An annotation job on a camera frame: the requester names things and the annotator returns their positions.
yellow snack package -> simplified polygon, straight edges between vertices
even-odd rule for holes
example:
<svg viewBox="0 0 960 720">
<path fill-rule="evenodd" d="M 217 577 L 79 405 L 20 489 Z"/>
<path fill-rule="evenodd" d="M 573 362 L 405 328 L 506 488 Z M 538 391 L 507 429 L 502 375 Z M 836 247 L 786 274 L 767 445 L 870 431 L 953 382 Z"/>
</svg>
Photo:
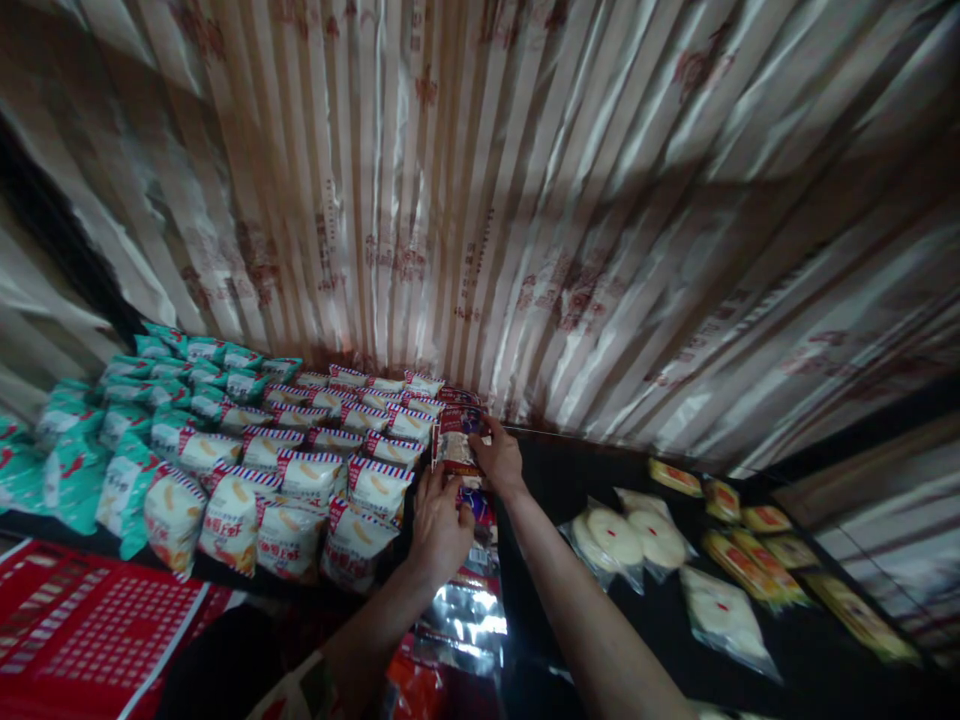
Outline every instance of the yellow snack package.
<svg viewBox="0 0 960 720">
<path fill-rule="evenodd" d="M 740 522 L 740 493 L 720 480 L 711 480 L 703 493 L 707 498 L 707 513 L 725 523 Z"/>
<path fill-rule="evenodd" d="M 742 515 L 743 524 L 756 533 L 784 532 L 793 528 L 790 518 L 770 505 L 744 508 Z"/>
<path fill-rule="evenodd" d="M 700 481 L 690 473 L 665 465 L 659 460 L 650 458 L 650 477 L 661 485 L 666 485 L 677 492 L 690 497 L 703 497 Z"/>
</svg>

curtain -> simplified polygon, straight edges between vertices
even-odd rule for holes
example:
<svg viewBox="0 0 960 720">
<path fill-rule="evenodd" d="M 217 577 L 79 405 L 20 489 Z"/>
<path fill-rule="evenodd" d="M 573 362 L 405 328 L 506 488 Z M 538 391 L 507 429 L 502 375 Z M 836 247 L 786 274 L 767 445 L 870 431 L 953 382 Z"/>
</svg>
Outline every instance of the curtain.
<svg viewBox="0 0 960 720">
<path fill-rule="evenodd" d="M 956 367 L 958 22 L 33 0 L 0 111 L 153 321 L 744 476 Z"/>
</svg>

snack display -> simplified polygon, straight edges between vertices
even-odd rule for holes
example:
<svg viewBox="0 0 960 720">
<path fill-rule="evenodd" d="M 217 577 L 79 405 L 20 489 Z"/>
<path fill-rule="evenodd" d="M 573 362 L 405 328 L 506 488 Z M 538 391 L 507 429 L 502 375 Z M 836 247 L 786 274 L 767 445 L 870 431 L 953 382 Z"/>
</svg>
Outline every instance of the snack display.
<svg viewBox="0 0 960 720">
<path fill-rule="evenodd" d="M 680 569 L 680 579 L 693 636 L 782 684 L 743 590 L 691 567 Z"/>
</svg>

striped curtain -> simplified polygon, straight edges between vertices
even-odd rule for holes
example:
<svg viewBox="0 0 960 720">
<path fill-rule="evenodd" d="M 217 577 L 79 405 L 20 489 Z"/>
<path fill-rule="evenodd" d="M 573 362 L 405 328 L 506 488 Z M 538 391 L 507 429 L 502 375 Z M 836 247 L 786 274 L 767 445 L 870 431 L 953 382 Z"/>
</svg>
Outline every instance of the striped curtain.
<svg viewBox="0 0 960 720">
<path fill-rule="evenodd" d="M 958 24 L 22 0 L 0 111 L 153 321 L 742 476 L 956 366 Z"/>
</svg>

snack package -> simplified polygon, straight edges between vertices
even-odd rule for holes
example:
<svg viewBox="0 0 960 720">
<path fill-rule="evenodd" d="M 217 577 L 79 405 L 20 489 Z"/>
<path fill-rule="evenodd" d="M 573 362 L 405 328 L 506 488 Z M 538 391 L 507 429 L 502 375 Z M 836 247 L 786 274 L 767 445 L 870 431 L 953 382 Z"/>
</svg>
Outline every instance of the snack package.
<svg viewBox="0 0 960 720">
<path fill-rule="evenodd" d="M 307 433 L 305 447 L 316 452 L 333 452 L 340 455 L 352 455 L 363 445 L 362 435 L 348 433 L 346 430 L 332 428 L 311 428 Z"/>
<path fill-rule="evenodd" d="M 283 481 L 281 494 L 308 501 L 324 514 L 334 485 L 346 472 L 343 458 L 335 453 L 305 453 L 287 448 L 277 453 L 277 475 Z"/>
<path fill-rule="evenodd" d="M 207 496 L 186 473 L 161 463 L 143 502 L 147 541 L 161 562 L 177 577 L 193 570 Z"/>
<path fill-rule="evenodd" d="M 275 498 L 262 503 L 257 533 L 257 564 L 302 585 L 316 585 L 317 548 L 326 519 L 316 508 Z"/>
<path fill-rule="evenodd" d="M 227 352 L 227 344 L 223 340 L 211 337 L 192 337 L 187 340 L 187 361 L 195 363 L 198 360 L 207 360 L 217 367 L 223 365 L 223 358 Z"/>
<path fill-rule="evenodd" d="M 141 437 L 128 432 L 107 464 L 96 517 L 120 538 L 123 560 L 129 560 L 147 544 L 143 503 L 162 462 Z"/>
<path fill-rule="evenodd" d="M 248 350 L 236 343 L 226 343 L 223 354 L 223 367 L 226 370 L 259 370 L 263 365 L 263 355 Z"/>
<path fill-rule="evenodd" d="M 777 535 L 764 538 L 763 546 L 780 561 L 787 570 L 819 565 L 820 559 L 813 550 L 796 535 Z"/>
<path fill-rule="evenodd" d="M 650 458 L 649 466 L 650 477 L 661 485 L 666 485 L 668 488 L 690 497 L 703 497 L 700 481 L 690 473 L 677 470 L 653 458 Z"/>
<path fill-rule="evenodd" d="M 680 569 L 680 580 L 693 636 L 782 685 L 743 590 L 691 567 Z"/>
<path fill-rule="evenodd" d="M 169 345 L 152 335 L 134 335 L 133 341 L 137 344 L 137 355 L 140 357 L 155 360 L 173 355 L 173 350 Z"/>
<path fill-rule="evenodd" d="M 774 613 L 780 609 L 780 588 L 740 548 L 716 530 L 709 530 L 703 536 L 703 547 L 707 555 L 750 593 L 754 600 L 763 603 Z"/>
<path fill-rule="evenodd" d="M 97 531 L 97 505 L 110 452 L 72 428 L 60 436 L 43 466 L 43 502 L 50 514 L 81 535 Z"/>
<path fill-rule="evenodd" d="M 277 472 L 277 453 L 303 444 L 303 433 L 295 430 L 273 430 L 248 427 L 243 430 L 244 467 L 260 472 Z"/>
<path fill-rule="evenodd" d="M 920 655 L 880 619 L 863 599 L 842 581 L 824 573 L 807 573 L 804 580 L 847 630 L 884 662 L 920 664 Z"/>
<path fill-rule="evenodd" d="M 444 380 L 438 380 L 437 378 L 416 373 L 412 370 L 404 370 L 403 377 L 406 381 L 405 389 L 429 395 L 430 397 L 436 397 L 440 389 L 446 384 Z"/>
<path fill-rule="evenodd" d="M 231 370 L 227 373 L 227 395 L 238 405 L 257 405 L 263 401 L 271 379 L 253 370 Z"/>
<path fill-rule="evenodd" d="M 720 480 L 711 480 L 703 488 L 707 514 L 731 525 L 740 522 L 740 493 Z"/>
<path fill-rule="evenodd" d="M 230 468 L 207 504 L 198 547 L 246 577 L 257 563 L 257 496 L 272 497 L 280 478 L 247 468 Z"/>
<path fill-rule="evenodd" d="M 783 602 L 788 605 L 809 605 L 810 599 L 777 559 L 746 530 L 737 528 L 730 533 L 730 540 L 763 570 L 779 587 Z"/>
<path fill-rule="evenodd" d="M 303 360 L 300 358 L 268 358 L 264 359 L 260 372 L 270 375 L 273 382 L 282 385 L 293 380 L 302 367 Z"/>
<path fill-rule="evenodd" d="M 403 494 L 413 482 L 413 471 L 353 456 L 347 466 L 350 502 L 384 520 L 396 516 Z"/>
<path fill-rule="evenodd" d="M 643 595 L 643 544 L 619 514 L 588 497 L 586 509 L 558 529 L 604 592 L 610 589 L 614 575 L 620 573 L 635 592 Z"/>
<path fill-rule="evenodd" d="M 330 500 L 327 541 L 320 571 L 344 590 L 366 594 L 377 560 L 400 529 L 340 497 Z"/>
<path fill-rule="evenodd" d="M 777 508 L 770 505 L 743 509 L 743 524 L 755 533 L 778 533 L 790 530 L 790 519 Z"/>
<path fill-rule="evenodd" d="M 399 465 L 405 470 L 414 468 L 424 449 L 420 443 L 393 440 L 373 430 L 367 433 L 367 438 L 363 442 L 363 451 L 367 455 Z"/>
<path fill-rule="evenodd" d="M 150 428 L 153 425 L 149 412 L 137 405 L 124 402 L 110 403 L 103 416 L 98 440 L 111 452 L 116 452 L 120 438 L 128 430 L 143 442 L 150 441 Z"/>
<path fill-rule="evenodd" d="M 273 411 L 273 422 L 279 428 L 306 432 L 312 427 L 318 427 L 330 417 L 326 408 L 305 408 L 300 405 L 286 403 L 269 403 Z"/>
<path fill-rule="evenodd" d="M 341 365 L 330 366 L 330 382 L 350 387 L 364 387 L 369 375 L 356 370 L 350 370 Z"/>
</svg>

